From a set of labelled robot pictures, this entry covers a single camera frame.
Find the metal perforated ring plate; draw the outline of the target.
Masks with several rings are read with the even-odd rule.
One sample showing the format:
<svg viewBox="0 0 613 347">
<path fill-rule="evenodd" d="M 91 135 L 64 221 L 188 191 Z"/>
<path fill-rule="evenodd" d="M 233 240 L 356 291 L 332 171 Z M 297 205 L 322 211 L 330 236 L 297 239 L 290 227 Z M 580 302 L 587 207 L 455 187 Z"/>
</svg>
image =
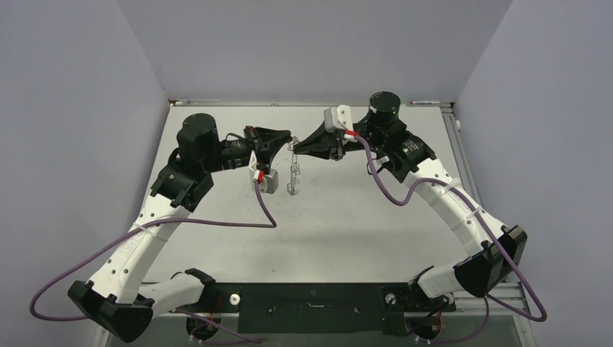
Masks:
<svg viewBox="0 0 613 347">
<path fill-rule="evenodd" d="M 287 193 L 291 196 L 296 196 L 299 193 L 298 184 L 299 184 L 299 176 L 301 175 L 301 169 L 298 161 L 298 155 L 295 154 L 294 148 L 299 144 L 298 137 L 293 137 L 291 142 L 288 144 L 288 151 L 291 153 L 291 164 L 290 164 L 290 179 L 288 184 L 286 185 Z"/>
</svg>

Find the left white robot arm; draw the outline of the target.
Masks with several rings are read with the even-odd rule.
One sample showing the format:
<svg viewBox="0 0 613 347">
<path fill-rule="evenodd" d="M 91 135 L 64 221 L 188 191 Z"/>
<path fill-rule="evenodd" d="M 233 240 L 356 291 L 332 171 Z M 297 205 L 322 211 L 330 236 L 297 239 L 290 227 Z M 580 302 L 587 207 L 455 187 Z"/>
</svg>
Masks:
<svg viewBox="0 0 613 347">
<path fill-rule="evenodd" d="M 214 305 L 213 278 L 191 268 L 152 285 L 143 280 L 174 231 L 213 188 L 213 174 L 247 167 L 253 190 L 272 194 L 278 175 L 271 164 L 291 141 L 288 130 L 247 126 L 242 136 L 221 140 L 213 116 L 196 113 L 183 120 L 177 147 L 159 172 L 132 230 L 106 248 L 108 259 L 88 280 L 77 280 L 68 295 L 90 320 L 125 343 L 143 334 L 152 320 L 192 305 Z"/>
</svg>

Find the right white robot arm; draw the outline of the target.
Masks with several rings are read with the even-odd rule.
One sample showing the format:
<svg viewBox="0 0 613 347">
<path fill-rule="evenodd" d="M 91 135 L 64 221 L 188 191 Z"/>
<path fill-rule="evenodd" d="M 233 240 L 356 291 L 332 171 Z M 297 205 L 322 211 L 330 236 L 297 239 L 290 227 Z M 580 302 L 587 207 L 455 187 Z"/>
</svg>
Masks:
<svg viewBox="0 0 613 347">
<path fill-rule="evenodd" d="M 347 152 L 364 150 L 375 183 L 391 203 L 407 205 L 417 194 L 448 225 L 468 256 L 416 275 L 408 290 L 414 307 L 427 309 L 438 297 L 456 291 L 483 298 L 518 271 L 527 234 L 478 206 L 433 149 L 408 130 L 399 118 L 400 109 L 400 98 L 389 91 L 374 93 L 358 122 L 348 106 L 329 108 L 320 127 L 295 145 L 293 153 L 340 160 Z"/>
</svg>

